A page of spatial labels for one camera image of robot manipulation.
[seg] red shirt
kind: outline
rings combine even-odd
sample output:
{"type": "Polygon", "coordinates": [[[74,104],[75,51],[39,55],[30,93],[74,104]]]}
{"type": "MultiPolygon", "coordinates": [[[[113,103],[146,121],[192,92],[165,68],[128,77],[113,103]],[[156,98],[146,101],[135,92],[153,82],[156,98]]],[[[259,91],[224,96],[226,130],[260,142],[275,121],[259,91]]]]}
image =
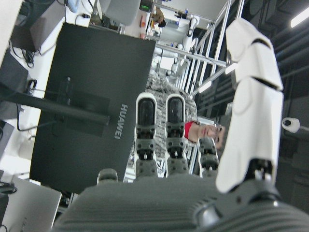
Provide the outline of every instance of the red shirt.
{"type": "Polygon", "coordinates": [[[192,123],[195,123],[195,122],[193,122],[193,121],[187,122],[184,125],[184,137],[186,139],[189,139],[189,130],[190,130],[191,126],[192,126],[192,123]]]}

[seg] laptop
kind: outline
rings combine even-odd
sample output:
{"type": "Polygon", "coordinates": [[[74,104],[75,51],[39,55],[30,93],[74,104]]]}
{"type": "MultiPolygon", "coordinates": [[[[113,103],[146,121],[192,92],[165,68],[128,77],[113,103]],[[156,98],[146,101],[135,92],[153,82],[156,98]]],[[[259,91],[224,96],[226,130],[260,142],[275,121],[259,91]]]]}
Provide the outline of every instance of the laptop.
{"type": "Polygon", "coordinates": [[[61,193],[14,177],[2,224],[10,232],[46,232],[54,223],[61,193]]]}

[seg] black monitor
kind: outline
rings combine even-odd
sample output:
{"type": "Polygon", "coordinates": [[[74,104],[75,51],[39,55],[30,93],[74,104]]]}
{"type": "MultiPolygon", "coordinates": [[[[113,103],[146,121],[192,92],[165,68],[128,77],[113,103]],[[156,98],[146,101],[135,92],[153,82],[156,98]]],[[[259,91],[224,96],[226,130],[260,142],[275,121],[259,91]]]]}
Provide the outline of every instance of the black monitor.
{"type": "MultiPolygon", "coordinates": [[[[30,178],[55,189],[80,193],[96,184],[103,168],[124,177],[134,139],[135,102],[146,88],[155,42],[103,28],[64,24],[47,90],[58,92],[70,77],[70,105],[110,117],[106,126],[42,112],[30,178]]],[[[56,94],[46,98],[59,101],[56,94]]]]}

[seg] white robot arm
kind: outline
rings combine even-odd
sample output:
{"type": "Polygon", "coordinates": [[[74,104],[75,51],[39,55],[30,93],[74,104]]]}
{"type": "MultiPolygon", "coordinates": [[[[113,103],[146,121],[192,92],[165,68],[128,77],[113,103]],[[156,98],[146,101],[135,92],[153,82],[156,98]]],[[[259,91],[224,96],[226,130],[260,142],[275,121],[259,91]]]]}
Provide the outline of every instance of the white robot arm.
{"type": "Polygon", "coordinates": [[[216,186],[229,192],[246,179],[276,179],[282,112],[282,82],[270,40],[236,19],[226,30],[228,57],[237,85],[216,186]]]}

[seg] robotic hand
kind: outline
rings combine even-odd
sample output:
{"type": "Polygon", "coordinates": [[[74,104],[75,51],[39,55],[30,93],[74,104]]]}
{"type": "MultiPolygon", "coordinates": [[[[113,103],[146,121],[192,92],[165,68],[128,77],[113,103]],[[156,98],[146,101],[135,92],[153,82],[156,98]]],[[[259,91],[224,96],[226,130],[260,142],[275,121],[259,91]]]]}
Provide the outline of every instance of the robotic hand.
{"type": "Polygon", "coordinates": [[[87,188],[56,221],[53,232],[308,231],[309,216],[282,203],[273,184],[283,101],[273,47],[241,18],[226,30],[226,39],[230,63],[237,64],[237,89],[219,166],[216,150],[200,140],[203,178],[188,174],[184,101],[171,95],[166,102],[169,177],[157,178],[156,100],[143,93],[137,100],[135,129],[137,180],[117,183],[115,173],[102,172],[103,182],[87,188]]]}
{"type": "Polygon", "coordinates": [[[242,18],[226,30],[236,93],[216,185],[227,193],[248,179],[275,183],[282,112],[282,82],[267,37],[242,18]]]}

